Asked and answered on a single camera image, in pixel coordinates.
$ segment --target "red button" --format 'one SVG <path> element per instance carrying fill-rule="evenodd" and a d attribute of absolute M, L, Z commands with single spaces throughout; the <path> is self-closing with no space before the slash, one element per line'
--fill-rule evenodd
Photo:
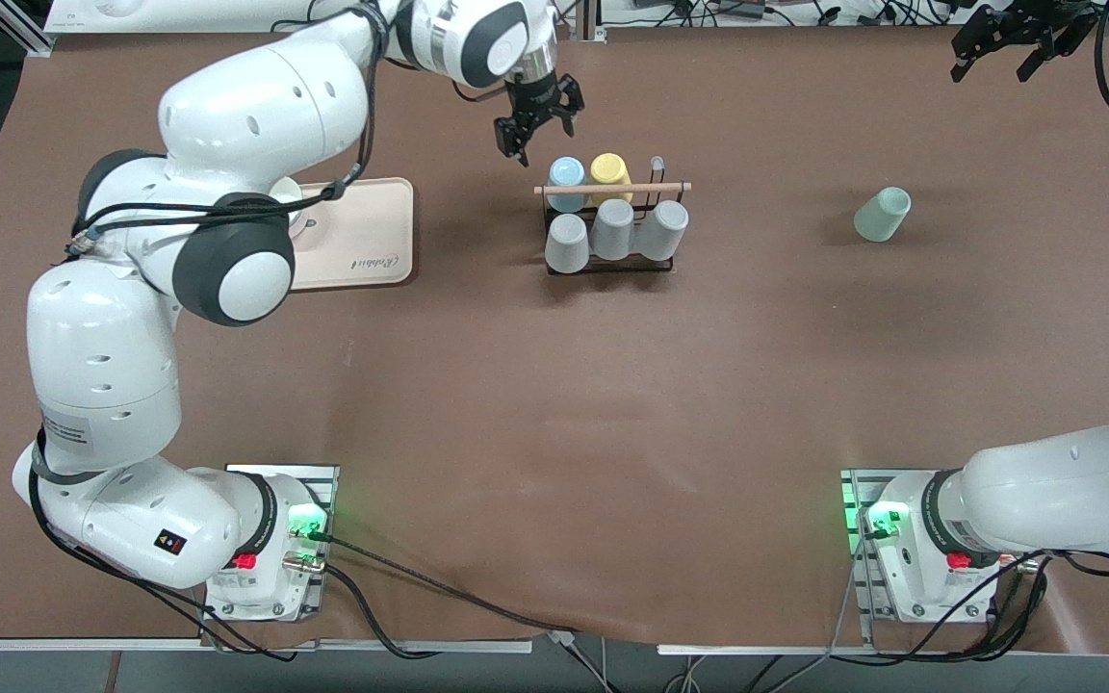
<path fill-rule="evenodd" d="M 969 557 L 965 556 L 965 553 L 954 552 L 947 556 L 947 567 L 950 567 L 953 570 L 967 569 L 973 564 L 974 561 L 969 560 Z"/>

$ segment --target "yellow cup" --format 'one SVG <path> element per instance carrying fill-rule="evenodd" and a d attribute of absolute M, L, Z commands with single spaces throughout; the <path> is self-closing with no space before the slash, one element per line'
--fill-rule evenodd
<path fill-rule="evenodd" d="M 628 175 L 628 164 L 619 154 L 604 153 L 594 159 L 589 165 L 589 177 L 598 185 L 630 185 L 631 176 Z M 594 194 L 593 205 L 600 207 L 606 201 L 628 202 L 631 205 L 632 193 L 617 194 Z"/>

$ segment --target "wooden handle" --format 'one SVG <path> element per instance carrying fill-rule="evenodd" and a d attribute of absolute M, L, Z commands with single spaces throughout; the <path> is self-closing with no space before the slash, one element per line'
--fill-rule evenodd
<path fill-rule="evenodd" d="M 538 185 L 533 194 L 686 193 L 691 183 L 633 183 L 629 185 Z"/>

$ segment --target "brown table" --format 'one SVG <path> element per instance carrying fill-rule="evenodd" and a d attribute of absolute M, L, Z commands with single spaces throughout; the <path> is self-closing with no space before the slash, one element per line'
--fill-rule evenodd
<path fill-rule="evenodd" d="M 418 190 L 417 276 L 293 295 L 250 329 L 182 318 L 166 456 L 342 465 L 342 534 L 537 618 L 823 645 L 848 564 L 840 469 L 947 468 L 1109 421 L 1109 113 L 1090 58 L 1018 84 L 1018 48 L 953 84 L 950 35 L 564 45 L 589 109 L 576 140 L 541 132 L 528 171 L 494 150 L 501 102 L 383 70 L 369 175 Z M 59 556 L 11 491 L 39 419 L 23 307 L 92 162 L 157 149 L 167 84 L 264 40 L 71 35 L 28 61 L 0 137 L 0 638 L 190 635 Z M 695 184 L 676 273 L 546 276 L 529 190 L 554 156 L 603 150 L 641 171 L 661 154 Z M 884 185 L 915 208 L 867 244 L 849 215 Z M 532 632 L 354 570 L 393 635 Z M 1109 653 L 1109 582 L 1052 580 L 1029 648 Z M 334 594 L 268 641 L 366 636 Z M 892 630 L 881 645 L 909 635 Z"/>

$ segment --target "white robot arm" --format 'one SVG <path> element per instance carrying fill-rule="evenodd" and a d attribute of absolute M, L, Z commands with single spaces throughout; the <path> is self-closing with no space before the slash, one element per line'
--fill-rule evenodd
<path fill-rule="evenodd" d="M 528 128 L 509 141 L 519 159 L 541 124 L 533 113 L 571 123 L 582 106 L 578 89 L 564 102 L 554 82 L 546 0 L 377 0 L 325 12 L 169 89 L 157 111 L 166 154 L 124 150 L 92 167 L 69 262 L 28 296 L 43 427 L 14 466 L 14 490 L 57 536 L 129 574 L 169 588 L 207 580 L 233 618 L 298 616 L 314 547 L 289 530 L 323 529 L 325 513 L 294 478 L 182 470 L 160 457 L 181 421 L 172 334 L 182 308 L 242 327 L 281 306 L 294 277 L 288 215 L 317 202 L 281 190 L 370 128 L 385 55 L 471 86 L 556 84 L 512 115 Z M 369 144 L 367 131 L 352 174 L 319 201 L 362 175 Z"/>
<path fill-rule="evenodd" d="M 957 470 L 898 475 L 867 509 L 902 620 L 936 622 L 1000 556 L 1109 552 L 1109 426 L 977 452 Z M 977 620 L 995 592 L 950 620 Z"/>

